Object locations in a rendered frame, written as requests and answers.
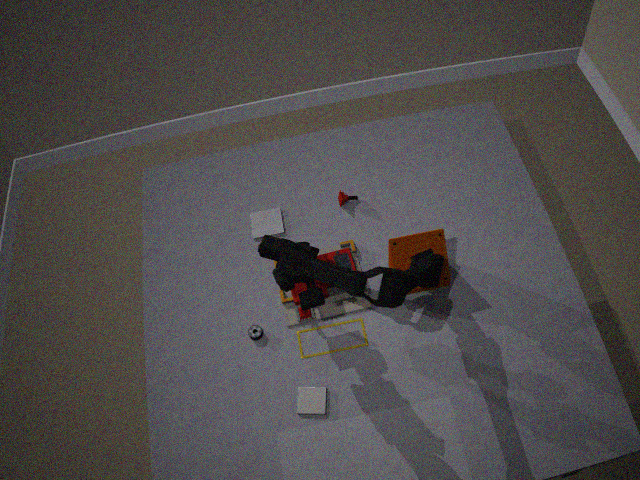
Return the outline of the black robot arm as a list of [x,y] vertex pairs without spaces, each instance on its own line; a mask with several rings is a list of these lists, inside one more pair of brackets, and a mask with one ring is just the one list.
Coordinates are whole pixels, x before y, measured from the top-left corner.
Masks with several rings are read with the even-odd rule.
[[[432,250],[432,251],[430,251]],[[316,259],[319,249],[304,242],[264,235],[258,246],[260,257],[277,261],[273,276],[280,290],[288,292],[295,288],[300,276],[307,276],[339,289],[351,296],[363,297],[376,307],[402,305],[406,293],[414,288],[438,286],[444,258],[434,254],[433,249],[411,257],[410,269],[376,267],[366,272],[348,269]],[[366,295],[367,279],[383,273],[378,300]]]

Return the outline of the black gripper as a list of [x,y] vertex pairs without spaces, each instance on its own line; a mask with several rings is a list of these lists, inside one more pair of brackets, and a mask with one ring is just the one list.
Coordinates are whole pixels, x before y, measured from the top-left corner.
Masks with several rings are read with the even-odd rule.
[[[324,305],[325,299],[322,288],[318,288],[315,286],[314,279],[307,276],[300,276],[299,279],[300,280],[296,281],[296,283],[306,283],[307,286],[306,291],[300,292],[298,294],[302,309],[307,310]],[[310,286],[310,282],[311,286],[313,287],[312,289]]]

